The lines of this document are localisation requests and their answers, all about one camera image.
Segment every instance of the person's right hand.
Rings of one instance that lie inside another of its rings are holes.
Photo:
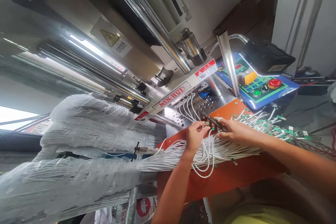
[[[221,118],[219,122],[227,127],[229,132],[218,133],[219,138],[230,140],[239,145],[261,147],[265,134],[235,120]]]

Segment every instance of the control panel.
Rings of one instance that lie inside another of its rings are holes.
[[[248,63],[241,58],[239,54],[234,54],[233,58],[236,75],[238,77],[250,69]],[[216,74],[228,85],[230,85],[228,73],[222,59],[217,61],[217,66],[218,71]],[[273,102],[293,90],[296,90],[298,87],[299,86],[296,83],[283,76],[257,76],[247,85],[239,84],[240,94],[244,97],[246,103],[254,110]]]

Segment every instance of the hand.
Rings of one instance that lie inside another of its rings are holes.
[[[228,133],[221,132],[217,137],[230,140],[239,145],[261,147],[265,134],[235,120],[221,118],[219,122],[227,127]]]
[[[194,122],[187,129],[187,145],[185,146],[186,151],[189,151],[191,154],[195,155],[201,146],[202,139],[206,132],[210,129],[209,126],[205,126],[203,121]]]

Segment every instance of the yellow warning triangle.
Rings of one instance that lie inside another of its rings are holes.
[[[119,39],[119,36],[109,33],[107,31],[104,30],[100,30],[102,32],[102,34],[104,35],[106,41],[108,42],[108,44],[112,47]]]

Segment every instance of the orange metal plate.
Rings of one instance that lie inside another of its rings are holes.
[[[245,105],[236,99],[212,112],[210,116],[219,116],[225,119],[230,119],[233,114],[238,115],[245,108]],[[163,149],[168,148],[177,140],[186,139],[186,131],[187,129],[184,129],[168,138],[163,145]],[[253,182],[273,177],[286,171],[286,167],[284,165],[266,153],[262,153],[259,156],[245,157],[236,161],[238,163],[237,166],[230,161],[219,163],[218,167],[214,169],[212,175],[206,179],[199,177],[192,170],[189,177],[185,202],[192,202],[204,197],[216,195],[236,187],[247,186]],[[162,195],[171,173],[171,171],[158,173],[157,195],[159,198]]]

